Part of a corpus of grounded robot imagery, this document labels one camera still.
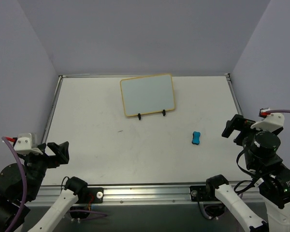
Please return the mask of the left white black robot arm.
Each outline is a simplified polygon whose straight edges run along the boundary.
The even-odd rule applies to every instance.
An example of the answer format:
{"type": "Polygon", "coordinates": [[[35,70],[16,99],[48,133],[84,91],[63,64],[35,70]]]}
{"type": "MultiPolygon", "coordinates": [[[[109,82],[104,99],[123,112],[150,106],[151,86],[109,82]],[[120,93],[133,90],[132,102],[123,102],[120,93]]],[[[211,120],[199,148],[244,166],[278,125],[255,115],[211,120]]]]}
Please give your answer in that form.
{"type": "MultiPolygon", "coordinates": [[[[0,173],[0,232],[15,232],[21,229],[30,212],[25,204],[36,199],[47,169],[68,164],[69,142],[32,145],[29,138],[2,140],[16,162],[0,173]]],[[[84,202],[87,196],[87,182],[69,178],[56,202],[31,230],[51,232],[70,207],[84,202]]]]}

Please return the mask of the blue bone shaped eraser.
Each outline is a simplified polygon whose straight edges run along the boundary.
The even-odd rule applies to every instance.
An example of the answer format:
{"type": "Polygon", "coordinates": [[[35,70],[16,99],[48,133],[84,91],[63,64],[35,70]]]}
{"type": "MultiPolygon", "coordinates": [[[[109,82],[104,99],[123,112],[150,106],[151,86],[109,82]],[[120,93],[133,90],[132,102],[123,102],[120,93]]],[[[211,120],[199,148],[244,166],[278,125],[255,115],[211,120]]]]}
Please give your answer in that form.
{"type": "Polygon", "coordinates": [[[200,144],[200,137],[201,137],[201,133],[198,131],[194,131],[192,134],[192,141],[191,143],[193,145],[199,145],[200,144]]]}

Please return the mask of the yellow framed small whiteboard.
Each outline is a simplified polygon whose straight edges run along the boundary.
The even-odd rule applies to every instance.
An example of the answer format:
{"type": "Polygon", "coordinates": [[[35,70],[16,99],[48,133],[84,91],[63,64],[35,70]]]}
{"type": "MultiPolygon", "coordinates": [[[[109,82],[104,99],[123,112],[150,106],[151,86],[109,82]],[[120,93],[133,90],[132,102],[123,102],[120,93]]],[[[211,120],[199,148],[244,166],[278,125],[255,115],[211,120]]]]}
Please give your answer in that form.
{"type": "Polygon", "coordinates": [[[126,117],[166,115],[176,108],[173,77],[169,73],[122,79],[120,90],[126,117]]]}

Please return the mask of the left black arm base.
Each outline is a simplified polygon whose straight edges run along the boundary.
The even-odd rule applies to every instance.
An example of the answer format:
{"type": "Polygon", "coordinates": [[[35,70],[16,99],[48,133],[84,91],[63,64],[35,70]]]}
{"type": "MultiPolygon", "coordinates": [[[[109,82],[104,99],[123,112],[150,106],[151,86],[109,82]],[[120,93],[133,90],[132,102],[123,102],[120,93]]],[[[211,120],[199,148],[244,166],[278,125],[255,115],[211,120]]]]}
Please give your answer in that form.
{"type": "Polygon", "coordinates": [[[86,188],[83,192],[79,203],[83,204],[97,204],[102,203],[104,197],[104,188],[94,187],[94,188],[86,188]]]}

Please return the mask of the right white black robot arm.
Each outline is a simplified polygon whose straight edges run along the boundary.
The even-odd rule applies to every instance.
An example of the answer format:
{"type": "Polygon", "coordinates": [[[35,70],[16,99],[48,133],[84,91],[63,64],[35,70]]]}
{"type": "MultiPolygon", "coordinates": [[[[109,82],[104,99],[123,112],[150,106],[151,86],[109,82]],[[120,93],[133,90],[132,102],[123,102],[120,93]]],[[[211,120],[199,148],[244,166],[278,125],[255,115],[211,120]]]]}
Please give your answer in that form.
{"type": "Polygon", "coordinates": [[[249,185],[237,190],[220,174],[206,180],[205,194],[219,200],[246,232],[290,232],[290,169],[277,154],[284,116],[266,111],[260,116],[262,120],[253,121],[235,114],[222,132],[224,138],[239,132],[234,143],[243,149],[236,161],[245,158],[246,168],[239,169],[251,177],[249,185]],[[240,198],[251,188],[257,188],[262,196],[267,220],[256,215],[240,198]]]}

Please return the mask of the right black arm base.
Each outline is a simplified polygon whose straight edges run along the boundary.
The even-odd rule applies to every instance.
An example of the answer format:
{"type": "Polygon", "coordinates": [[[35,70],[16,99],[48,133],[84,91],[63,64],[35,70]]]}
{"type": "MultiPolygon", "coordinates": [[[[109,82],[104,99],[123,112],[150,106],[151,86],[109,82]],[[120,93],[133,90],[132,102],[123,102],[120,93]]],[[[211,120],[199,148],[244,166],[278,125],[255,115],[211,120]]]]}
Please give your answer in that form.
{"type": "Polygon", "coordinates": [[[190,186],[189,191],[192,202],[213,202],[215,200],[214,195],[211,194],[206,185],[190,186]]]}

